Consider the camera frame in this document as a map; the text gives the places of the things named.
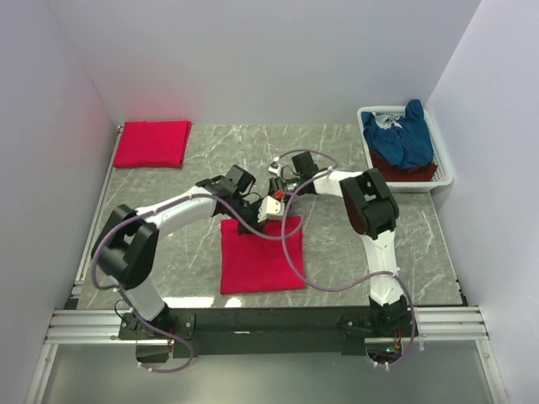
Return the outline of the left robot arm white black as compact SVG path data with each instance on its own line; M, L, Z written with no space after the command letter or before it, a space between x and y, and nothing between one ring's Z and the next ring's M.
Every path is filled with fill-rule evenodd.
M183 194L155 205L132 209L119 205L110 214L92 251L92 278L101 270L115 282L96 287L118 289L140 315L138 327L159 338L172 327L168 305L157 292L151 272L158 242L183 227L216 215L238 220L238 232L259 231L264 199L249 201L255 177L232 166L227 175L206 178Z

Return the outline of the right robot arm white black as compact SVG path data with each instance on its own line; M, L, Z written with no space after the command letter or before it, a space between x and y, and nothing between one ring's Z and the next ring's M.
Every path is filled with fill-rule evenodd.
M285 179L283 166L276 158L269 166L268 197L261 209L270 213L280 203L278 215L285 213L292 195L329 195L344 201L350 225L360 236L366 250L370 278L370 326L373 332L387 336L408 317L403 287L398 283L395 255L395 231L399 209L392 192L377 169L364 172L321 169L309 151L292 158L295 176Z

